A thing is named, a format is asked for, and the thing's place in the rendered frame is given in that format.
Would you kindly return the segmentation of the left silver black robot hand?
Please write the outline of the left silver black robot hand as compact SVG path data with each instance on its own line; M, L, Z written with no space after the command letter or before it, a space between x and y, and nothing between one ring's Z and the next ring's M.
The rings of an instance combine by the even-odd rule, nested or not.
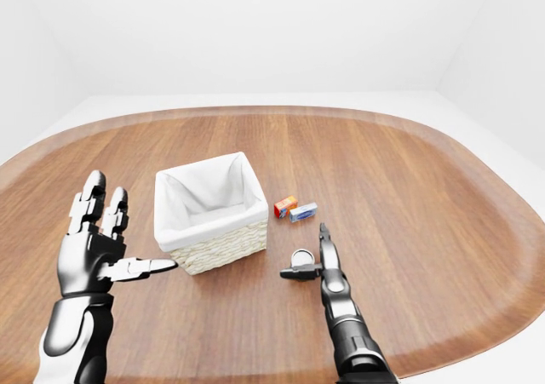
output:
M128 192L119 186L109 206L105 200L106 176L96 169L72 202L71 221L61 242L57 274L64 297L106 293L115 282L178 267L171 259L127 257L123 232L129 223Z

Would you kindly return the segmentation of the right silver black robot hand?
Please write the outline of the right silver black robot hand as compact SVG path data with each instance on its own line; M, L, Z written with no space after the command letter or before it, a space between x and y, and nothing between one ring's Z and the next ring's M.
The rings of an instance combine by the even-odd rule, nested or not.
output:
M328 227L322 222L319 226L319 261L313 265L287 267L279 272L281 278L296 281L308 281L320 278L321 292L327 303L350 301L351 288L333 243Z

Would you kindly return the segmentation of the small silver soup tin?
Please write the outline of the small silver soup tin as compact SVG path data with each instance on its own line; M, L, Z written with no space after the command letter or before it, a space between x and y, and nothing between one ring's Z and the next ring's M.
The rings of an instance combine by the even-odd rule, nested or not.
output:
M305 265L313 265L315 258L312 252L307 249L297 249L290 257L291 267L301 267Z

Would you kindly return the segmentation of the white lined wicker basket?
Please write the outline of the white lined wicker basket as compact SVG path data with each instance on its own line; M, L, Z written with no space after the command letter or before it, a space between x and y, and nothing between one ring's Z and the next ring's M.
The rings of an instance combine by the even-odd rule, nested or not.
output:
M243 152L160 170L154 237L190 275L267 247L269 206Z

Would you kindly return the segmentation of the small blue grey food box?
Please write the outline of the small blue grey food box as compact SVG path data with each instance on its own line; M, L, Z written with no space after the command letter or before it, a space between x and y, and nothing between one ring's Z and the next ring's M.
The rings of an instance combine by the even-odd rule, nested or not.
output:
M316 214L318 205L316 203L308 203L302 206L293 208L289 212L289 218L292 223L305 220Z

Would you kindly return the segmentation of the small orange red food box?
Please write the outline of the small orange red food box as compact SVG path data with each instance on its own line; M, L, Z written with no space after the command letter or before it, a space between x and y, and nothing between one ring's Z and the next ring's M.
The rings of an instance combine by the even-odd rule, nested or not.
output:
M288 196L273 205L274 214L277 218L282 219L289 212L298 206L298 200L293 195Z

